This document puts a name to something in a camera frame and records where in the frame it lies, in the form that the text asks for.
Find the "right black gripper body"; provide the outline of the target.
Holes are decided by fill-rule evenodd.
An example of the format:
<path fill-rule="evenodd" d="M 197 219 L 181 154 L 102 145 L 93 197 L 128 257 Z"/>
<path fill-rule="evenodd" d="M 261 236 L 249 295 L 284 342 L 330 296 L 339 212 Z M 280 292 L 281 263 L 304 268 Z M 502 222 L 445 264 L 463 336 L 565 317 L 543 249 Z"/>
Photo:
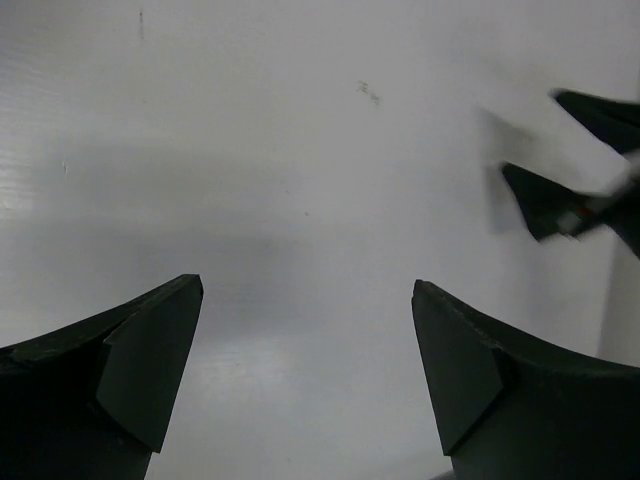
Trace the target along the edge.
<path fill-rule="evenodd" d="M 628 174 L 609 193 L 578 195 L 564 218 L 564 234 L 578 238 L 609 227 L 639 257 L 639 173 Z"/>

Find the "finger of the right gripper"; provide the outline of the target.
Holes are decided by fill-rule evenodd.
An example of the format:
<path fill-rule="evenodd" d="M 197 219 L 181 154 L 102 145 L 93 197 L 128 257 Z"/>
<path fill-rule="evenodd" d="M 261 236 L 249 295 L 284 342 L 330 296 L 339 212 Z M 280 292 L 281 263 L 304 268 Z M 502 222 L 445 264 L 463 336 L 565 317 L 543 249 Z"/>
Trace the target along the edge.
<path fill-rule="evenodd" d="M 556 89 L 554 101 L 620 155 L 639 150 L 639 104 Z"/>
<path fill-rule="evenodd" d="M 537 242 L 556 235 L 578 237 L 595 227 L 594 213 L 587 208 L 593 196 L 512 163 L 503 163 L 501 174 Z"/>

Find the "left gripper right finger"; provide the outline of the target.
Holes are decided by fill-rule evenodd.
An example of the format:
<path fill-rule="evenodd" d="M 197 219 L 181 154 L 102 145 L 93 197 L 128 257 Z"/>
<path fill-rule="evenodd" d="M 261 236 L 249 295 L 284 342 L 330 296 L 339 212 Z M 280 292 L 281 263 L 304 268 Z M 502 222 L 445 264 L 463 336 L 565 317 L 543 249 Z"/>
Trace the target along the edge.
<path fill-rule="evenodd" d="M 456 479 L 635 479 L 639 371 L 521 331 L 419 280 L 414 326 Z"/>

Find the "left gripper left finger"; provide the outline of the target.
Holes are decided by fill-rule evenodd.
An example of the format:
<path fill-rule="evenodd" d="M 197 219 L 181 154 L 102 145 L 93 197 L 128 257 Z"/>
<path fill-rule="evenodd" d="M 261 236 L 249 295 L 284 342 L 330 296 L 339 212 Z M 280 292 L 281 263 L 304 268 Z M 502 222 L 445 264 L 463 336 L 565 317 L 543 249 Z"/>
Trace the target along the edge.
<path fill-rule="evenodd" d="M 161 451 L 203 285 L 180 275 L 1 350 L 4 479 L 142 479 Z"/>

